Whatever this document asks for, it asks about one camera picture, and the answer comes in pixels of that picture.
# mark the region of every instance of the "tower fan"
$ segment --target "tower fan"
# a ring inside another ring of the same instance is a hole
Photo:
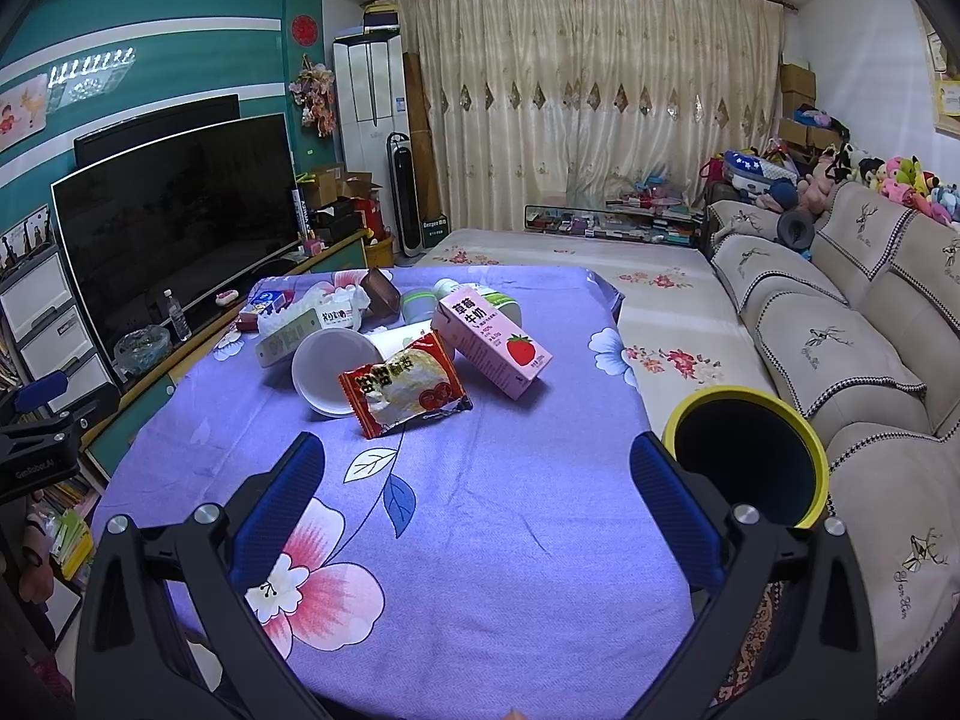
[[[414,155],[410,151],[409,136],[402,132],[391,132],[387,136],[387,163],[400,248],[408,257],[415,257],[424,251],[424,225],[416,205]]]

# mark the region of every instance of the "metal screw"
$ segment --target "metal screw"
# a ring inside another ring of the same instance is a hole
[[[111,533],[123,533],[128,525],[130,525],[130,521],[123,514],[117,514],[116,517],[110,518],[110,522],[107,522],[107,530]]]
[[[193,512],[193,518],[197,520],[200,525],[209,525],[219,516],[220,507],[215,503],[205,503],[203,506],[198,506],[197,510]]]
[[[838,517],[827,517],[824,519],[824,528],[831,536],[843,536],[847,532],[847,527],[843,520]]]
[[[749,503],[741,503],[733,507],[733,516],[741,525],[755,525],[760,522],[760,512]]]

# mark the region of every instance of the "red bag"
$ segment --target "red bag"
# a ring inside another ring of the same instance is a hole
[[[710,157],[709,162],[700,168],[700,177],[707,181],[723,181],[723,156],[717,154]]]

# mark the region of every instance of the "white stripe on wall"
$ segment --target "white stripe on wall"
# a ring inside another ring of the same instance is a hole
[[[195,19],[162,19],[155,22],[128,23],[90,32],[80,37],[40,49],[31,55],[0,68],[0,86],[24,73],[52,65],[75,53],[91,52],[109,43],[123,43],[151,35],[169,35],[173,32],[205,32],[210,29],[264,29],[280,32],[280,19],[255,19],[240,16],[214,16]]]
[[[136,108],[128,108],[125,111],[117,111],[102,119],[96,119],[94,122],[81,124],[74,127],[69,132],[62,135],[56,135],[49,141],[44,141],[39,146],[31,148],[30,151],[24,151],[20,156],[13,157],[6,165],[0,166],[0,189],[7,186],[16,177],[23,175],[28,170],[42,165],[44,162],[60,156],[73,148],[73,142],[80,136],[88,135],[90,132],[110,127],[112,124],[132,119],[134,116],[140,116],[151,111],[167,108],[171,105],[181,105],[183,103],[193,103],[196,100],[206,100],[207,98],[216,98],[220,95],[237,95],[240,100],[255,100],[256,98],[275,98],[284,97],[287,93],[286,84],[283,83],[257,83],[250,86],[232,86],[227,89],[208,89],[205,92],[195,92],[191,95],[180,95],[177,98],[167,98],[166,100],[157,100],[155,103],[146,105],[137,105]]]

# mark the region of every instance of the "yellow rim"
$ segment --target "yellow rim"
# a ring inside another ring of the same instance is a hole
[[[813,428],[810,427],[810,423],[800,416],[796,410],[790,408],[789,405],[774,395],[768,395],[766,392],[761,392],[759,389],[751,389],[748,386],[708,386],[704,389],[698,389],[693,395],[685,397],[685,399],[680,402],[680,405],[673,410],[669,420],[667,420],[666,427],[664,428],[664,446],[666,450],[674,457],[677,456],[674,449],[677,427],[680,425],[680,420],[695,407],[709,403],[712,400],[731,398],[746,400],[771,410],[790,425],[794,432],[800,437],[810,456],[810,461],[813,463],[815,487],[810,507],[806,510],[806,514],[803,515],[803,519],[800,519],[796,527],[811,527],[817,521],[820,512],[824,510],[824,506],[827,506],[827,485],[829,484],[827,453],[824,452],[824,445],[820,442]]]

